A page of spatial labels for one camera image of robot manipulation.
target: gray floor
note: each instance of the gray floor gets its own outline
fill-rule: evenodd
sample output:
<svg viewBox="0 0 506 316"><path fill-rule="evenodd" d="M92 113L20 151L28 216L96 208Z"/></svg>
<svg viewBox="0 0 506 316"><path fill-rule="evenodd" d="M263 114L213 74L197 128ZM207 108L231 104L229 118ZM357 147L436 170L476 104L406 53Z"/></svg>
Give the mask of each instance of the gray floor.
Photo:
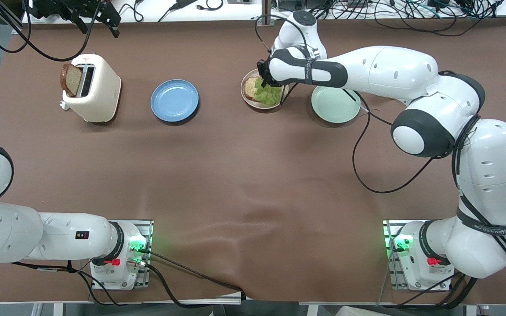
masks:
<svg viewBox="0 0 506 316"><path fill-rule="evenodd" d="M4 46L11 37L11 28L9 26L0 25L0 43ZM0 50L0 62L3 52ZM441 312L405 312L391 310L386 308L369 308L376 312L383 312L392 316L461 316L463 314L462 307L455 308L450 311ZM0 316L28 316L32 310L32 304L0 304ZM319 309L318 316L331 316L334 308L328 310ZM197 310L180 309L174 305L164 304L141 304L129 305L122 308L114 306L98 306L93 304L68 304L66 308L66 316L208 316L211 308L202 308ZM492 306L492 316L506 316L506 306ZM44 304L42 315L51 316L53 312L50 304ZM227 305L222 310L215 310L216 316L305 316L307 307L299 306L296 302L260 302L246 301L241 306Z"/></svg>

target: black label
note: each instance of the black label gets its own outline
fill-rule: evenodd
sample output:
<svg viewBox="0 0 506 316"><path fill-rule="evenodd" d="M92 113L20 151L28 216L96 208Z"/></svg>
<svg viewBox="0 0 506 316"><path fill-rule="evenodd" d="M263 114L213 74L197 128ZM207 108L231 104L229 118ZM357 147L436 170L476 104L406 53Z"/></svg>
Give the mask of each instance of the black label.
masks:
<svg viewBox="0 0 506 316"><path fill-rule="evenodd" d="M76 232L76 239L89 239L89 232Z"/></svg>

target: brown tabletop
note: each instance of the brown tabletop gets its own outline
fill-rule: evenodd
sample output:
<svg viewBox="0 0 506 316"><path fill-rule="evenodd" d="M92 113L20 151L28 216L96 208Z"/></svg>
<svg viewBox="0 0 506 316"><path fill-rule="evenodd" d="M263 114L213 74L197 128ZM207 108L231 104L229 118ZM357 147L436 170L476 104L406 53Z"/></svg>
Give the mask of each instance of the brown tabletop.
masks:
<svg viewBox="0 0 506 316"><path fill-rule="evenodd" d="M40 212L153 219L153 250L241 286L251 298L376 302L387 262L382 220L453 216L458 194L449 159L433 162L394 194L364 189L351 153L365 118L325 126L311 112L311 86L298 86L269 114L245 105L240 82L267 56L252 23L122 25L117 39L97 26L86 52L103 56L123 81L118 114L102 126L59 107L60 63L29 48L7 54L0 66L0 146L12 156L15 175L2 201ZM468 26L459 22L455 32ZM271 43L278 30L260 31ZM481 82L482 116L506 121L506 19L454 38L365 21L319 22L319 34L329 56L380 44L426 52L439 68ZM33 32L33 41L55 56L76 51L83 37L63 27ZM10 47L19 44L15 37ZM153 90L175 78L200 94L197 115L182 126L159 122L149 108ZM387 120L403 109L385 98L367 101ZM357 155L361 177L379 190L402 184L425 162L400 152L388 126L375 120ZM157 266L179 298L231 292ZM120 302L167 298L156 278L147 289L113 295ZM382 301L410 295L388 286ZM0 264L0 302L87 299L77 276ZM506 269L478 281L466 302L506 304Z"/></svg>

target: black strap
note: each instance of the black strap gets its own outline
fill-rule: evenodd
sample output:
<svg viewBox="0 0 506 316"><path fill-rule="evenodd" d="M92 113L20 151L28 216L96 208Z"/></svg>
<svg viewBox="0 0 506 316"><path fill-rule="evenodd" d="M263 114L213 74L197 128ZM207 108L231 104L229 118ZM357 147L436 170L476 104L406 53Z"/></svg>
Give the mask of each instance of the black strap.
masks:
<svg viewBox="0 0 506 316"><path fill-rule="evenodd" d="M120 225L117 222L109 222L115 229L116 229L116 245L114 249L110 252L110 254L102 257L91 260L91 262L95 266L104 266L105 261L113 260L114 258L118 257L120 252L122 251L122 246L124 244L124 232L122 231L122 228L120 228Z"/></svg>
<svg viewBox="0 0 506 316"><path fill-rule="evenodd" d="M304 68L306 76L306 84L313 86L313 82L311 80L311 64L315 62L315 58L308 58L306 61L307 61L306 67Z"/></svg>
<svg viewBox="0 0 506 316"><path fill-rule="evenodd" d="M460 220L462 220L462 224L472 228L473 230L477 230L478 232L486 233L492 236L505 236L506 235L506 226L503 225L486 225L482 222L479 222L470 216L467 216L458 208L456 211L456 216Z"/></svg>
<svg viewBox="0 0 506 316"><path fill-rule="evenodd" d="M435 258L437 260L440 260L438 264L441 266L448 266L450 264L450 261L448 258L441 256L440 254L437 254L430 248L430 245L427 241L427 229L432 224L432 222L435 222L436 220L427 220L427 222L424 222L423 226L421 226L419 230L419 244L421 245L421 249L423 249L423 252L425 253L425 256L427 258Z"/></svg>

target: white toaster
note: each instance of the white toaster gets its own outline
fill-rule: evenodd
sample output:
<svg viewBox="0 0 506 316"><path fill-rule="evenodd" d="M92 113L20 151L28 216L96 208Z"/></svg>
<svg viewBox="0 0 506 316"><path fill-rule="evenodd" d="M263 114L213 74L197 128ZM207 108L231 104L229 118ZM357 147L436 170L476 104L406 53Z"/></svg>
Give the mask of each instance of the white toaster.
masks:
<svg viewBox="0 0 506 316"><path fill-rule="evenodd" d="M83 71L77 95L62 92L62 108L72 108L87 122L108 122L116 113L120 96L120 77L96 54L81 54L72 65Z"/></svg>

